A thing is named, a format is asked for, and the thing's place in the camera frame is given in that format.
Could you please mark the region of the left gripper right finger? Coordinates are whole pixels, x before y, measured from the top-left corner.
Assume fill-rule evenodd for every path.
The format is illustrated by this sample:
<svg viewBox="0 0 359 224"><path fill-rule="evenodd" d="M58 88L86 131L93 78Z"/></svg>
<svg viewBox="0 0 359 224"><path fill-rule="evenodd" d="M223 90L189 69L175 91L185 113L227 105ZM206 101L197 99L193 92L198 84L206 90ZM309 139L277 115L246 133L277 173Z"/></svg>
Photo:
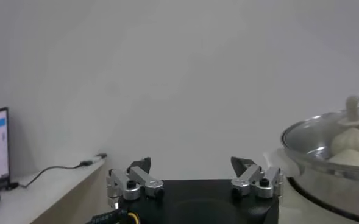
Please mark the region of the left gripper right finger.
<svg viewBox="0 0 359 224"><path fill-rule="evenodd" d="M230 159L236 178L231 180L232 197L241 199L254 194L260 199L281 198L283 195L283 173L279 167L266 170L251 159L232 156Z"/></svg>

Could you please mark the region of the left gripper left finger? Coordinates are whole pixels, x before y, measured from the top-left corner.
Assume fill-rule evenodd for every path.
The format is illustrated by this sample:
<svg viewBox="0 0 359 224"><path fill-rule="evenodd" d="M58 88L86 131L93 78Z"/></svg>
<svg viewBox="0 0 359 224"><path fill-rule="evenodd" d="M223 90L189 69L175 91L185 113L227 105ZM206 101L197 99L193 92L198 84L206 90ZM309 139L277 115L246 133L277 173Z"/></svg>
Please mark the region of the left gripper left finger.
<svg viewBox="0 0 359 224"><path fill-rule="evenodd" d="M151 158L134 161L126 170L111 169L107 175L107 196L110 200L123 198L135 201L141 193L150 198L160 199L165 194L162 180L152 177Z"/></svg>

